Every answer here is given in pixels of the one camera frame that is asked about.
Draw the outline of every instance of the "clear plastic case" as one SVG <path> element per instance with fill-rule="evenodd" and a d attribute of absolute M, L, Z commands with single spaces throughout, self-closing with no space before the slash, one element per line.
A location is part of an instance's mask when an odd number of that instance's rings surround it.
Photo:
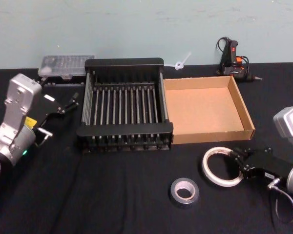
<path fill-rule="evenodd" d="M 62 77 L 70 80 L 74 76 L 85 76 L 84 62 L 94 55 L 47 55 L 43 57 L 38 75 L 40 77 Z"/>

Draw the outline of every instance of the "cardboard tray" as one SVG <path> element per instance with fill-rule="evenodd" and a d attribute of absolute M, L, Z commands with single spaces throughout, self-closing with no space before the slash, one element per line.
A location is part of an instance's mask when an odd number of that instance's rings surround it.
<path fill-rule="evenodd" d="M 251 139 L 255 128 L 232 77 L 165 79 L 173 144 Z"/>

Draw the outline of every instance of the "roll of tape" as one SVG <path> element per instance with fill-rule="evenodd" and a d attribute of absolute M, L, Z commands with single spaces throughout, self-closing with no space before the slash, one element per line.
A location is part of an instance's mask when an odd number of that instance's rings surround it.
<path fill-rule="evenodd" d="M 178 190 L 185 189 L 190 193 L 189 197 L 181 197 Z M 196 183 L 188 178 L 179 178 L 175 180 L 170 187 L 171 200 L 179 207 L 188 208 L 192 206 L 199 198 L 199 188 Z"/>
<path fill-rule="evenodd" d="M 240 183 L 241 180 L 243 179 L 243 175 L 241 172 L 240 172 L 239 176 L 235 179 L 231 179 L 231 180 L 221 179 L 221 178 L 215 176 L 215 174 L 212 173 L 211 170 L 209 169 L 207 161 L 212 155 L 223 154 L 223 155 L 229 156 L 231 151 L 232 151 L 231 149 L 228 149 L 225 147 L 214 147 L 205 153 L 205 155 L 203 157 L 203 161 L 202 161 L 203 172 L 204 172 L 205 176 L 214 184 L 217 184 L 222 187 L 233 187 L 233 186 L 237 185 L 238 183 Z"/>

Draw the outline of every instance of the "white tape roll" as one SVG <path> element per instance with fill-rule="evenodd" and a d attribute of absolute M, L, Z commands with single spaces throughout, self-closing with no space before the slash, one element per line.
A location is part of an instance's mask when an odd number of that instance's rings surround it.
<path fill-rule="evenodd" d="M 224 155 L 229 156 L 231 151 L 232 151 L 231 149 L 228 149 L 225 147 L 214 147 L 205 153 L 205 155 L 203 157 L 203 162 L 202 162 L 203 172 L 206 175 L 206 177 L 214 184 L 217 184 L 222 187 L 233 187 L 233 186 L 237 185 L 238 183 L 240 183 L 241 180 L 243 179 L 243 175 L 241 172 L 240 172 L 239 176 L 235 179 L 231 179 L 231 180 L 221 179 L 221 178 L 215 176 L 211 172 L 211 170 L 209 169 L 207 161 L 210 156 L 212 156 L 214 154 L 224 154 Z"/>

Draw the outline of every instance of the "plastic storage case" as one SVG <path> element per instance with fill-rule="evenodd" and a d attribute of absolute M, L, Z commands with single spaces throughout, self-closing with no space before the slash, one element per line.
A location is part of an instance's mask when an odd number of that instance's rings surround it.
<path fill-rule="evenodd" d="M 87 59 L 94 59 L 94 55 L 47 55 L 42 59 L 38 75 L 47 78 L 50 84 L 81 83 L 86 75 Z"/>
<path fill-rule="evenodd" d="M 79 143 L 86 150 L 169 149 L 161 58 L 88 59 Z"/>

